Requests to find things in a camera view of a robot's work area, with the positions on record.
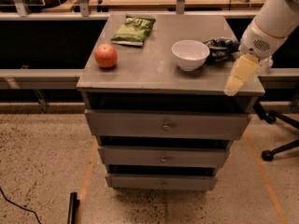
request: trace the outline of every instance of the gray drawer front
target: gray drawer front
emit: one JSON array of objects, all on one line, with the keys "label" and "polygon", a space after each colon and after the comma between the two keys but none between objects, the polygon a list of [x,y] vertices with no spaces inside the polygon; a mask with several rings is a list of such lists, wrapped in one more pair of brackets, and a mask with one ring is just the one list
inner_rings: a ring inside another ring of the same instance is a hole
[{"label": "gray drawer front", "polygon": [[229,150],[157,147],[99,147],[103,164],[221,168]]},{"label": "gray drawer front", "polygon": [[116,175],[108,174],[106,181],[112,188],[127,189],[184,189],[212,190],[216,177],[166,176],[166,175]]},{"label": "gray drawer front", "polygon": [[249,124],[246,114],[85,112],[93,135],[235,140]]}]

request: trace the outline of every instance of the gray countertop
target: gray countertop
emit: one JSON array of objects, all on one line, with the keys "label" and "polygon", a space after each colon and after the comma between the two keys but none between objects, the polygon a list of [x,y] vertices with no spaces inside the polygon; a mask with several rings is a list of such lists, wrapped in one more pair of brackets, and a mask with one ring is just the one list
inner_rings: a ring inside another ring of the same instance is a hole
[{"label": "gray countertop", "polygon": [[[171,48],[184,39],[202,42],[217,37],[235,39],[225,18],[208,15],[154,17],[156,22],[143,47],[113,44],[119,55],[114,68],[99,68],[92,53],[77,88],[85,91],[224,95],[226,80],[238,54],[225,62],[205,63],[192,72],[185,72],[175,64]],[[110,38],[124,20],[125,14],[111,15],[94,48],[102,43],[111,43]],[[253,76],[237,95],[259,96],[263,93],[262,84]]]}]

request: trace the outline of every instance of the orange line on floor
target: orange line on floor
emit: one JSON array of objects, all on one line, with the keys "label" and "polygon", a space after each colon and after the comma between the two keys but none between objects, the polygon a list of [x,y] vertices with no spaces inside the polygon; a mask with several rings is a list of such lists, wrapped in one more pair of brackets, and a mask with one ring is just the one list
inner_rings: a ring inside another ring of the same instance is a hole
[{"label": "orange line on floor", "polygon": [[270,198],[271,198],[271,200],[272,200],[272,203],[274,204],[274,207],[275,207],[275,209],[276,209],[276,211],[277,211],[277,213],[278,213],[278,217],[279,217],[281,223],[283,223],[283,224],[287,224],[287,223],[288,223],[288,222],[287,222],[287,219],[286,219],[286,217],[285,217],[284,214],[283,214],[283,211],[282,211],[281,206],[280,206],[280,204],[279,204],[277,195],[275,194],[275,192],[274,192],[274,190],[273,190],[273,187],[272,187],[271,184],[270,184],[270,181],[269,181],[267,172],[266,172],[265,169],[263,168],[262,158],[261,158],[261,156],[258,154],[258,152],[256,151],[255,146],[253,145],[252,139],[251,139],[251,137],[250,137],[248,131],[245,131],[245,136],[246,136],[247,141],[248,141],[248,143],[249,143],[249,147],[250,147],[251,152],[252,152],[252,154],[253,154],[253,156],[254,156],[254,159],[255,159],[256,163],[258,164],[259,170],[260,170],[261,175],[262,175],[262,177],[263,177],[263,182],[264,182],[264,184],[265,184],[265,186],[266,186],[266,189],[267,189],[267,191],[268,191],[268,193],[269,193],[269,195],[270,195]]},{"label": "orange line on floor", "polygon": [[79,200],[79,206],[76,212],[76,217],[75,217],[75,223],[79,224],[82,221],[82,211],[83,211],[83,206],[84,206],[84,202],[85,202],[85,197],[87,194],[87,190],[88,190],[88,186],[90,184],[90,180],[92,177],[92,173],[93,173],[93,164],[94,164],[94,160],[95,160],[95,154],[96,154],[96,150],[97,150],[97,142],[94,141],[93,142],[93,147],[92,147],[92,154],[88,163],[88,167],[86,170],[86,174],[85,174],[85,179],[84,179],[84,184],[83,187],[81,189],[81,198]]}]

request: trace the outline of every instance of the office chair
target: office chair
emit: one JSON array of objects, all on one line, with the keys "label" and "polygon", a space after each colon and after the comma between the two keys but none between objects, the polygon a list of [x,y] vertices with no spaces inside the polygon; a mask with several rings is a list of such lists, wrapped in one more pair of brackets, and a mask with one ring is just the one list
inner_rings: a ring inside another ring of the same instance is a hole
[{"label": "office chair", "polygon": [[[293,100],[294,99],[298,100],[298,98],[299,98],[299,92],[297,91],[297,93],[293,97]],[[254,105],[253,108],[254,108],[254,111],[256,112],[256,114],[259,116],[259,118],[264,119],[267,123],[271,124],[271,123],[275,122],[278,118],[278,119],[281,119],[282,121],[290,124],[292,127],[299,129],[299,121],[296,121],[287,116],[281,115],[277,111],[271,110],[269,112],[269,114],[267,115],[259,100],[256,102],[256,104]],[[264,161],[271,161],[271,160],[273,160],[274,155],[276,155],[277,153],[280,153],[280,152],[283,152],[286,150],[290,150],[295,147],[299,147],[299,139],[292,141],[289,144],[286,144],[284,146],[277,147],[273,150],[264,150],[262,152],[262,159]]]}]

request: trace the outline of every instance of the dark drawer gap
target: dark drawer gap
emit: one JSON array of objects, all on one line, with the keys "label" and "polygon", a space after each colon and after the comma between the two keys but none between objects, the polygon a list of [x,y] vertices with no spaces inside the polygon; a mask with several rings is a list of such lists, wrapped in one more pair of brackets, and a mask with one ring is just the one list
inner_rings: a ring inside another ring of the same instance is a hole
[{"label": "dark drawer gap", "polygon": [[226,149],[229,140],[99,136],[102,146]]},{"label": "dark drawer gap", "polygon": [[109,165],[110,174],[213,176],[214,168]]},{"label": "dark drawer gap", "polygon": [[99,99],[99,106],[96,108],[114,110],[244,113],[235,98],[229,96],[103,93]]}]

